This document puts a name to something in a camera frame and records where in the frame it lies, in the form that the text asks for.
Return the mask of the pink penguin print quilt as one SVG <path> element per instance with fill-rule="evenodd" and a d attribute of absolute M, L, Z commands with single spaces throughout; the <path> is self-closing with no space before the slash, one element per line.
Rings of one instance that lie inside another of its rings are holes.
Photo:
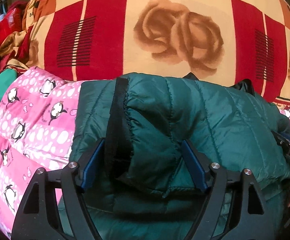
<path fill-rule="evenodd" d="M 33 67 L 0 102 L 0 232 L 7 237 L 34 172 L 69 161 L 81 85 Z"/>

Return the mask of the red cream rose blanket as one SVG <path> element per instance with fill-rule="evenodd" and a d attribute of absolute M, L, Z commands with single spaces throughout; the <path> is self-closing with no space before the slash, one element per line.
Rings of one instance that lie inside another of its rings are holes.
<path fill-rule="evenodd" d="M 290 106 L 286 0 L 30 0 L 30 64 L 65 80 L 131 72 L 231 86 Z"/>

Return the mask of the dark green quilted puffer jacket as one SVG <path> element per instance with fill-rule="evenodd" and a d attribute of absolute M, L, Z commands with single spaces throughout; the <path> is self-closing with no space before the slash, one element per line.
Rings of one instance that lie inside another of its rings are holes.
<path fill-rule="evenodd" d="M 132 73 L 82 83 L 75 125 L 70 161 L 107 143 L 84 194 L 103 239 L 185 237 L 203 202 L 181 156 L 185 139 L 228 170 L 249 168 L 279 232 L 290 164 L 273 133 L 290 134 L 290 120 L 260 95 Z"/>

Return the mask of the red crumpled fabric pile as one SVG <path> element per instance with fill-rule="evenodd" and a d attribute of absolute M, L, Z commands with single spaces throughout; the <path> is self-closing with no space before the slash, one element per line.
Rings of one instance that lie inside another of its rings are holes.
<path fill-rule="evenodd" d="M 32 27 L 24 25 L 26 2 L 13 3 L 0 21 L 0 74 L 13 69 L 23 74 L 29 69 L 29 48 Z"/>

